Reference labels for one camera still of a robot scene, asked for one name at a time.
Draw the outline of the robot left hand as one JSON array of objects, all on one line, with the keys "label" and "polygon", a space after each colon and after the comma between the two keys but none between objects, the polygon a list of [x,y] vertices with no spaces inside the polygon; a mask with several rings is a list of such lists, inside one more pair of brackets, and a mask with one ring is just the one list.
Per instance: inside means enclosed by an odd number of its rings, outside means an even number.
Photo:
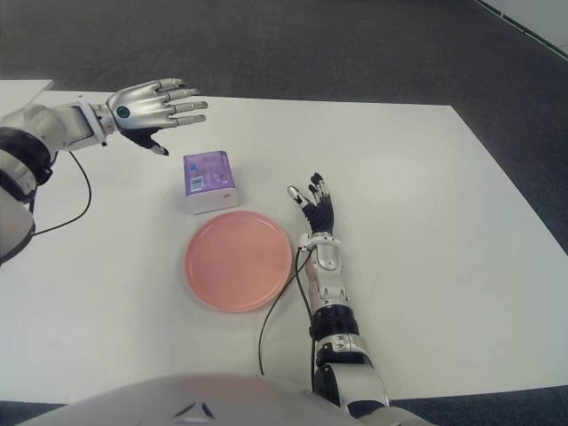
[{"label": "robot left hand", "polygon": [[206,120],[201,112],[208,107],[196,100],[200,92],[177,78],[141,83],[119,90],[106,101],[118,131],[137,146],[167,156],[166,147],[153,139],[160,130]]}]

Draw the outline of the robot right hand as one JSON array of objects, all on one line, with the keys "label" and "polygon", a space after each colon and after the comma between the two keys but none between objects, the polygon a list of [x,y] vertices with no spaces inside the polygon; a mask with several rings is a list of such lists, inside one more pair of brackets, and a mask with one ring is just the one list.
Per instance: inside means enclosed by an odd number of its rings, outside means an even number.
[{"label": "robot right hand", "polygon": [[315,172],[311,176],[311,183],[308,185],[308,189],[312,193],[312,201],[293,185],[290,185],[287,191],[289,197],[303,212],[312,233],[332,234],[335,224],[335,213],[325,179]]}]

